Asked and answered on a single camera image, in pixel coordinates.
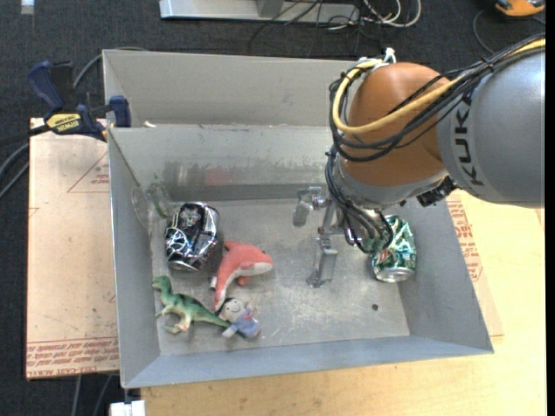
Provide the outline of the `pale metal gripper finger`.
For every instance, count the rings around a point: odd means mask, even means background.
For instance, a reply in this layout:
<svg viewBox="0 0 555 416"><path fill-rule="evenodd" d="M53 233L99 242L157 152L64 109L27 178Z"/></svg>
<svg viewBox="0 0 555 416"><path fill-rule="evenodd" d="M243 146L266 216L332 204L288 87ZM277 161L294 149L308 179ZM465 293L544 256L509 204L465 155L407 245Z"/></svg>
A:
<svg viewBox="0 0 555 416"><path fill-rule="evenodd" d="M322 196L321 186L309 186L297 192L297 206L293 213L292 223L296 227L306 224L311 211L317 211L327 205L327 198Z"/></svg>
<svg viewBox="0 0 555 416"><path fill-rule="evenodd" d="M313 244L313 267L306 282L311 288L321 288L333 280L337 249L330 233L319 235Z"/></svg>

